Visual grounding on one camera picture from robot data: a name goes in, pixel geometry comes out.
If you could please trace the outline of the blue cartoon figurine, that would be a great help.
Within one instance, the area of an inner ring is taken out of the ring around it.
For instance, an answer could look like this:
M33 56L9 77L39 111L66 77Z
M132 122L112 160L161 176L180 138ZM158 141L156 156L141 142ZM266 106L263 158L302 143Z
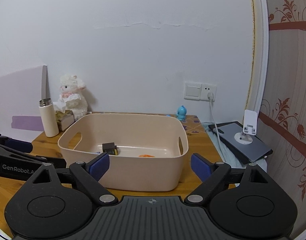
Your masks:
M184 121L186 119L187 109L184 105L178 107L176 112L176 118L180 121Z

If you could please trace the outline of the white wall switch socket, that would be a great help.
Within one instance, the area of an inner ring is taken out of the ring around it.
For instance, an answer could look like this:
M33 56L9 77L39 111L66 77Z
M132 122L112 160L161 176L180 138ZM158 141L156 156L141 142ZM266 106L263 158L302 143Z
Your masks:
M217 85L209 83L188 82L184 83L183 98L196 101L215 101Z

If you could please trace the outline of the tissue box with tissue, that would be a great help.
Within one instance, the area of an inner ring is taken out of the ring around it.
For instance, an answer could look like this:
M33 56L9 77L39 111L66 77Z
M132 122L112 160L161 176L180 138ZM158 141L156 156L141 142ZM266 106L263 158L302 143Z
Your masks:
M75 122L73 110L79 105L80 96L75 93L61 94L55 102L54 111L60 131L64 131Z

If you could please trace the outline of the white plush lamb toy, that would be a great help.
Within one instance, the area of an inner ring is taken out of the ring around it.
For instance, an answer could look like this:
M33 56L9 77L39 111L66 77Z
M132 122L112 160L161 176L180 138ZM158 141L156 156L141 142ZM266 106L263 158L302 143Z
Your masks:
M82 91L86 88L82 79L66 74L60 78L60 95L55 102L55 111L72 111L75 121L87 114L88 104Z

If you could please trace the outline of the orange fabric item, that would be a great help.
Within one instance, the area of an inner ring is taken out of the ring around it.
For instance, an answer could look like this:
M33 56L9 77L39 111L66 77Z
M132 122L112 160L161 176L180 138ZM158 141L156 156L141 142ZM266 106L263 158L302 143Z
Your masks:
M141 157L141 158L154 158L155 156L154 155L149 155L149 154L141 154L138 157Z

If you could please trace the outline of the black cartoon blind box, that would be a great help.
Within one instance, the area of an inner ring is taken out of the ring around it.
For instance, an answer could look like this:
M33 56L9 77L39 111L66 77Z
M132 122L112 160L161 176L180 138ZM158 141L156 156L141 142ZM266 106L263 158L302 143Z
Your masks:
M102 144L102 150L109 155L118 155L118 148L114 142Z

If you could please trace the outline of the white lilac board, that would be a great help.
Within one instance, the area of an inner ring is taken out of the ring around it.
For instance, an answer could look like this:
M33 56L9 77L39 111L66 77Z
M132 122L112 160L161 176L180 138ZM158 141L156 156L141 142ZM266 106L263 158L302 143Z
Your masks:
M0 77L0 134L32 142L44 129L39 102L46 98L47 66Z

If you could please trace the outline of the beige plastic storage basket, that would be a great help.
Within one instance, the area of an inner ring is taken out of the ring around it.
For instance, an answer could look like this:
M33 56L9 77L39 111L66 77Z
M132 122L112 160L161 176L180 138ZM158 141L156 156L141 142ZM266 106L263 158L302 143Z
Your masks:
M114 142L118 155L99 183L124 191L165 192L179 182L188 138L182 123L164 115L96 113L83 116L59 138L60 153L68 165L89 162ZM141 158L141 154L154 158Z

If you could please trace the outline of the cream thermos bottle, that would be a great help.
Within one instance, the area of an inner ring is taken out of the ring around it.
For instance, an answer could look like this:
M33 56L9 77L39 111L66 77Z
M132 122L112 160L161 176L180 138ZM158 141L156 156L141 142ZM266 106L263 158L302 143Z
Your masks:
M59 129L52 100L50 98L40 100L39 110L46 137L55 137Z

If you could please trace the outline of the white phone stand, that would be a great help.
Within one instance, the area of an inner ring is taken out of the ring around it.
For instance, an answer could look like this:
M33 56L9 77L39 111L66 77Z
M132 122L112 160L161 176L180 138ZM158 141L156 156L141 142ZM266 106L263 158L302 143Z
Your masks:
M243 128L235 134L234 139L242 144L249 145L257 133L257 113L248 109L244 110Z

